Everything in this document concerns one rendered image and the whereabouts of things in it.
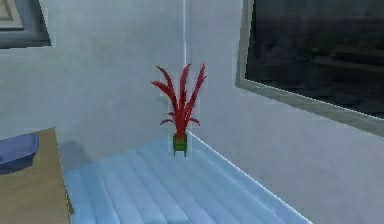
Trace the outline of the red house plant green pot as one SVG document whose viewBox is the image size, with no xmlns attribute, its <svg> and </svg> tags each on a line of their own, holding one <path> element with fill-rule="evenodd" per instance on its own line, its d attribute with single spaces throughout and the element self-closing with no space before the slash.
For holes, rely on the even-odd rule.
<svg viewBox="0 0 384 224">
<path fill-rule="evenodd" d="M 197 125 L 200 124 L 200 121 L 192 116 L 192 112 L 196 105 L 199 90 L 207 78 L 205 75 L 206 65 L 202 64 L 190 99 L 187 99 L 186 84 L 190 67 L 191 64 L 187 64 L 181 73 L 179 80 L 179 96 L 176 96 L 173 81 L 164 68 L 157 66 L 157 69 L 163 74 L 166 82 L 151 82 L 153 86 L 157 87 L 168 97 L 172 105 L 172 111 L 168 112 L 169 118 L 162 120 L 161 125 L 167 122 L 174 124 L 175 133 L 172 136 L 173 155 L 176 155 L 177 152 L 182 152 L 184 156 L 187 156 L 188 136 L 186 131 L 188 124 L 189 122 L 194 122 Z"/>
</svg>

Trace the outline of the grey framed dark window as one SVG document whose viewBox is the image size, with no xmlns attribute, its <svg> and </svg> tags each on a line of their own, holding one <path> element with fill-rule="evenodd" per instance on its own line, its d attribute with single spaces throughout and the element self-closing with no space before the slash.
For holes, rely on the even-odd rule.
<svg viewBox="0 0 384 224">
<path fill-rule="evenodd" d="M 384 137 L 384 0 L 243 0 L 235 84 Z"/>
</svg>

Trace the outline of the blue bowl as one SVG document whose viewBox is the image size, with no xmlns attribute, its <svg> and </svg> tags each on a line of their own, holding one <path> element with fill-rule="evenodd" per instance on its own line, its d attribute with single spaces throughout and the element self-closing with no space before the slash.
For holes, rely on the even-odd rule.
<svg viewBox="0 0 384 224">
<path fill-rule="evenodd" d="M 0 140 L 0 175 L 30 167 L 38 149 L 39 136 L 33 133 Z"/>
</svg>

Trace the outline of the tan wooden table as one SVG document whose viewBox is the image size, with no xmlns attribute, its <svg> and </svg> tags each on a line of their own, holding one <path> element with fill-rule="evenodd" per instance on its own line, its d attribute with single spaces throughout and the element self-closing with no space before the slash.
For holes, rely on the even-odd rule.
<svg viewBox="0 0 384 224">
<path fill-rule="evenodd" d="M 0 224 L 72 224 L 55 129 L 36 134 L 33 165 L 0 175 Z"/>
</svg>

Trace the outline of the grey framed wall picture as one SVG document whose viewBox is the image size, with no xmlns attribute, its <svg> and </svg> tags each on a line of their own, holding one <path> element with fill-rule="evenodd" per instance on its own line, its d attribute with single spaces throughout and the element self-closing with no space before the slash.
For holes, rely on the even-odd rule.
<svg viewBox="0 0 384 224">
<path fill-rule="evenodd" d="M 0 0 L 0 49 L 50 45 L 40 0 Z"/>
</svg>

